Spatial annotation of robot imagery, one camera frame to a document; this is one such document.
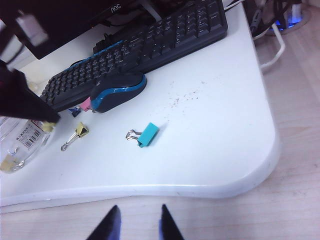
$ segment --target blue light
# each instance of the blue light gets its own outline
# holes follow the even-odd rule
[[[288,28],[290,29],[290,28],[294,27],[296,24],[300,23],[301,20],[302,20],[302,17],[292,18],[292,16],[290,15],[288,18]],[[278,26],[279,31],[285,30],[284,28],[280,27],[281,24],[280,24],[279,20],[277,20],[275,22],[275,24]]]

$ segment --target barcode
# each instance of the barcode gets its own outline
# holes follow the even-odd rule
[[[30,136],[30,138],[25,141],[24,145],[28,149],[31,148],[31,146],[37,141],[39,136],[40,136],[40,132],[38,130],[35,130],[33,134]]]

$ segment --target white cable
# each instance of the white cable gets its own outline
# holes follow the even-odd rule
[[[243,2],[243,1],[244,1],[244,0],[236,1],[236,2],[233,3],[233,4],[231,4],[231,5],[229,5],[229,6],[226,6],[226,7],[224,8],[224,10],[228,10],[228,9],[230,9],[230,8],[233,8],[235,5],[238,5],[239,3]]]
[[[263,31],[262,33],[260,33],[259,35],[253,37],[252,39],[255,41],[255,40],[263,37],[264,35],[266,35],[266,33],[269,31],[269,29],[270,29],[270,27],[269,27],[267,30],[265,30],[265,31]]]
[[[284,51],[286,49],[285,41],[283,40],[277,25],[274,23],[274,24],[272,24],[271,27],[273,28],[274,34],[275,34],[277,40],[279,41],[280,49],[275,54],[275,56],[272,60],[260,65],[261,70],[264,70],[264,69],[270,67],[271,65],[273,65],[280,58],[280,56],[284,53]]]

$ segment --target monitor logo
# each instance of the monitor logo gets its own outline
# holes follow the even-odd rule
[[[116,4],[113,7],[111,7],[111,13],[114,13],[115,11],[118,11],[121,8],[120,4]]]

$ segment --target bottle label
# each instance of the bottle label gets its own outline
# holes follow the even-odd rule
[[[28,120],[16,140],[29,150],[36,147],[38,141],[44,136],[44,131],[36,124],[36,121]]]

